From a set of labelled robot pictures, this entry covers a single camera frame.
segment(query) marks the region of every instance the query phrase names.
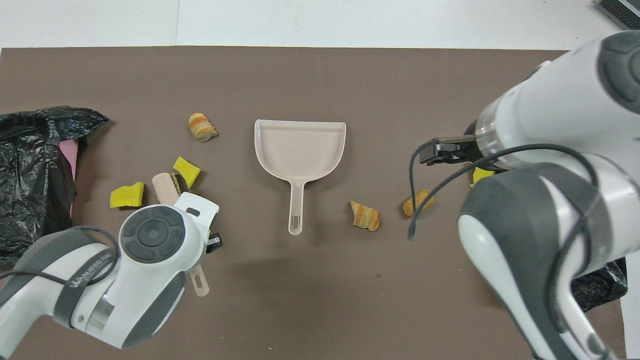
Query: yellow object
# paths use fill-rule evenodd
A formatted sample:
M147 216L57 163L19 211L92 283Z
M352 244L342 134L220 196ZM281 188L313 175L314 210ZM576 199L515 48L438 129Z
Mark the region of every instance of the yellow object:
M216 129L203 113L191 114L189 117L189 130L199 142L205 142L218 135Z
M142 191L144 189L145 185L139 181L131 186L121 186L111 192L109 206L112 208L140 206L142 205Z
M418 206L420 206L420 204L422 204L422 202L424 201L424 199L427 198L427 196L429 196L431 192L427 189L415 194L415 207L416 209L418 208ZM429 201L427 202L427 204L424 206L424 208L422 208L422 210L424 211L426 208L430 207L431 205L433 205L433 203L436 201L436 199L434 197L430 198ZM404 213L406 214L406 216L408 217L412 217L413 216L413 206L411 204L411 198L407 199L404 204L402 205L402 209L404 210Z
M351 210L353 210L353 225L369 231L378 230L380 226L380 213L378 210L369 208L355 201L351 201Z
M470 184L469 187L470 188L474 187L476 185L476 183L478 181L480 181L480 179L482 179L484 177L487 177L487 176L494 175L494 174L495 174L495 171L487 171L487 170L484 170L484 169L481 169L481 168L477 167L474 170L474 182L473 182L473 184Z
M193 182L196 181L198 174L200 174L200 168L190 164L188 161L183 159L182 156L178 156L178 160L173 164L173 168L180 172L180 175L184 178L189 189L191 188L191 185L193 185Z

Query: croissant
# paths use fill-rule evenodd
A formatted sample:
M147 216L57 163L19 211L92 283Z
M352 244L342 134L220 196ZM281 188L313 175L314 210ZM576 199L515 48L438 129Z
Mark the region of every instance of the croissant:
M378 230L380 226L380 213L374 208L369 208L355 201L351 201L351 210L353 210L353 225L369 231Z
M416 209L418 208L418 206L420 206L420 204L422 204L422 202L424 201L424 199L427 198L427 196L429 196L430 192L429 190L423 190L417 194L415 194L415 207ZM424 208L422 208L422 210L424 211L426 208L430 207L431 205L433 205L433 203L436 201L436 198L432 197L429 199L429 201L427 202L427 204L424 206ZM411 198L407 199L404 204L402 205L402 209L404 210L404 213L406 214L406 216L408 217L412 217L413 216L413 206L411 204Z
M191 114L189 117L189 130L199 142L205 142L218 135L218 132L203 113Z

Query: round gray button pad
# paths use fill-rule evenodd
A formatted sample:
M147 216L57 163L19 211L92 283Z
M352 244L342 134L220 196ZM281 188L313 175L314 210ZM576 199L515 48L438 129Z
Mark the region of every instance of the round gray button pad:
M138 211L122 229L124 252L140 263L159 263L173 256L184 241L182 215L168 206Z

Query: beige handle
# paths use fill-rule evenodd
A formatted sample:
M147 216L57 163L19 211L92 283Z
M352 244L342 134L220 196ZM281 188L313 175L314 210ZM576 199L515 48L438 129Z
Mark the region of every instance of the beige handle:
M173 205L178 201L180 194L178 194L178 190L175 189L169 173L163 172L154 176L151 179L151 183L154 185L156 197L160 204ZM194 266L189 272L189 275L191 276L191 282L193 283L193 289L196 291L196 295L200 297L207 295L209 293L209 283L204 276L202 266L200 266L200 264Z

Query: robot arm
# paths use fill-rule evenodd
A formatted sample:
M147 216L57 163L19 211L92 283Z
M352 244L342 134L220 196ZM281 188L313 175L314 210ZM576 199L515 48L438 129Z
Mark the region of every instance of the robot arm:
M466 253L536 359L616 359L570 282L640 248L639 95L640 31L626 31L545 62L465 136L437 138L419 151L420 162L432 165L546 143L588 160L591 174L550 150L486 163L509 171L476 184L458 220Z
M42 315L117 348L151 338L182 297L185 273L213 245L218 210L191 193L139 209L122 224L117 252L82 227L40 238L16 264L22 273L0 289L0 359Z

